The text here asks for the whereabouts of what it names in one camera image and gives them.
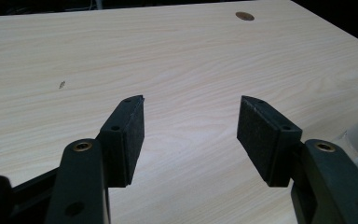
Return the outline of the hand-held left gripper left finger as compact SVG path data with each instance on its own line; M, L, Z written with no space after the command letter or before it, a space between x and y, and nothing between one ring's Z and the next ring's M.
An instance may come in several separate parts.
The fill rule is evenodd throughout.
M142 95L122 100L97 135L109 188L131 184L145 139L144 102Z

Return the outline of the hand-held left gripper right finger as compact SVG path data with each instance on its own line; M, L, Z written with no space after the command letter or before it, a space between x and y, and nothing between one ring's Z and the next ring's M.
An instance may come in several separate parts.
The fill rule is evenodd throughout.
M302 130L267 102L241 97L237 139L269 187L287 187Z

